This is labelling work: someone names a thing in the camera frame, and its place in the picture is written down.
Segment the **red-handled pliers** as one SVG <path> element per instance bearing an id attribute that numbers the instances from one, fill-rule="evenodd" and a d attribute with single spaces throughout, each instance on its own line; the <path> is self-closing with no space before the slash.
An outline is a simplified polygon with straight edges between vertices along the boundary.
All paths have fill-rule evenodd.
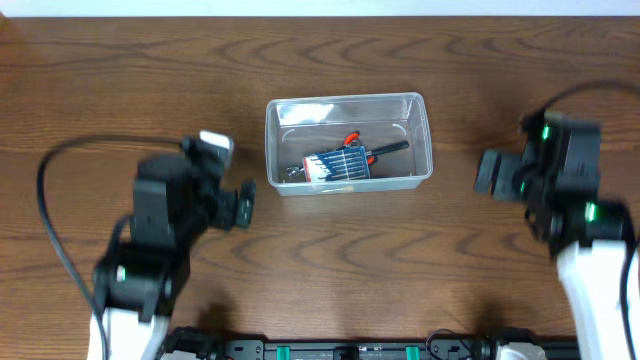
<path id="1" fill-rule="evenodd" d="M 357 147 L 360 146 L 360 132 L 355 131 L 350 133 L 343 141 L 343 147 Z M 376 163 L 378 158 L 375 155 L 368 155 L 367 162 L 369 165 Z"/>

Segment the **black yellow screwdriver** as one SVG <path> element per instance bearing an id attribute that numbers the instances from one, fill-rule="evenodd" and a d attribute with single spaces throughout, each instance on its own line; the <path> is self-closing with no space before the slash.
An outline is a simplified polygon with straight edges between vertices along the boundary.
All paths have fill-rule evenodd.
<path id="1" fill-rule="evenodd" d="M 327 188 L 320 191 L 320 194 L 340 194 L 354 192 L 354 186 L 348 185 L 343 187 Z"/>

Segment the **chrome offset wrench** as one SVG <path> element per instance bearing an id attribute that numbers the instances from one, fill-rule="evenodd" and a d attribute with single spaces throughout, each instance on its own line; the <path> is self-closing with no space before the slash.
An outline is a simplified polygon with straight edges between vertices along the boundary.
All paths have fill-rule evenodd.
<path id="1" fill-rule="evenodd" d="M 303 181 L 305 179 L 305 169 L 303 166 L 290 166 L 286 168 L 285 172 L 292 180 Z"/>

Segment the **small black-handled hammer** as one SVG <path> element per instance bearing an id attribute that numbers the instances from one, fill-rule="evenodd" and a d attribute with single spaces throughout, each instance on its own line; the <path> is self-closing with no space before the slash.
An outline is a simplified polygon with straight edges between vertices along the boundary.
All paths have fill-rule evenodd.
<path id="1" fill-rule="evenodd" d="M 388 145 L 370 150 L 367 152 L 367 155 L 379 156 L 379 155 L 384 155 L 384 154 L 404 150 L 404 149 L 407 149 L 408 147 L 409 147 L 409 142 L 407 140 L 403 140 L 403 141 L 395 142 L 392 144 L 388 144 Z"/>

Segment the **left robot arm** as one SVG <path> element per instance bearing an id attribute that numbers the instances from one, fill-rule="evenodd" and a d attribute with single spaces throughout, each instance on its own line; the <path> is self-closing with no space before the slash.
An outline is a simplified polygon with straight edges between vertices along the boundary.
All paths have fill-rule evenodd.
<path id="1" fill-rule="evenodd" d="M 159 359 L 176 300 L 190 275 L 190 251 L 210 228 L 251 223 L 256 185 L 221 187 L 234 150 L 225 135 L 186 137 L 178 154 L 139 162 L 133 212 L 114 226 L 93 273 L 97 314 L 90 321 L 91 359 Z"/>

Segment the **blue precision screwdriver set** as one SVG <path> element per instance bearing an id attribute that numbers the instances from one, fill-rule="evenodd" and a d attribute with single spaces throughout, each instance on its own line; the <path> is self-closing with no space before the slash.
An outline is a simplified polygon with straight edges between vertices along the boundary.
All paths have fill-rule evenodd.
<path id="1" fill-rule="evenodd" d="M 308 182 L 364 180 L 370 177 L 366 151 L 362 146 L 317 153 L 302 160 Z"/>

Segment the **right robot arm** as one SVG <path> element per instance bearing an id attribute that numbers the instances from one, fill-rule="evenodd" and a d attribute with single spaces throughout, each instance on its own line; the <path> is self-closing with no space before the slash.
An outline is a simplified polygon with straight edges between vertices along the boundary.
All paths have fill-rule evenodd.
<path id="1" fill-rule="evenodd" d="M 628 207 L 598 195 L 600 125 L 541 109 L 521 130 L 521 153 L 483 152 L 475 192 L 524 205 L 555 263 L 581 358 L 638 358 L 639 243 Z"/>

